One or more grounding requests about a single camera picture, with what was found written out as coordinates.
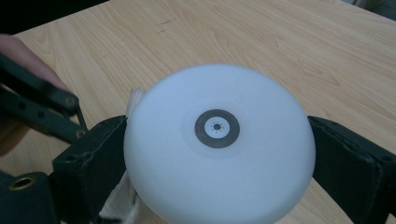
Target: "white disc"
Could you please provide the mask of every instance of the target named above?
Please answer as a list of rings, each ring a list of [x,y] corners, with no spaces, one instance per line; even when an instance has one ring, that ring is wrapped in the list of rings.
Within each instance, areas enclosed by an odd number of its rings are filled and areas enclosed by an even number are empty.
[[[208,64],[176,72],[143,96],[124,155],[137,193],[167,222],[262,224],[304,195],[315,141],[306,114],[278,83]]]

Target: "wood grain surface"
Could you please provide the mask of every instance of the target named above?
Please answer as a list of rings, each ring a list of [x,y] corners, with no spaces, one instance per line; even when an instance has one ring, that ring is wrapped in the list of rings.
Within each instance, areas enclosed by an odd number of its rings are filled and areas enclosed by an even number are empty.
[[[341,1],[112,0],[17,37],[79,97],[90,128],[124,114],[133,88],[188,66],[232,63],[281,83],[308,115],[396,153],[396,22]],[[0,169],[50,173],[67,146],[30,131]],[[279,223],[350,220],[312,180]]]

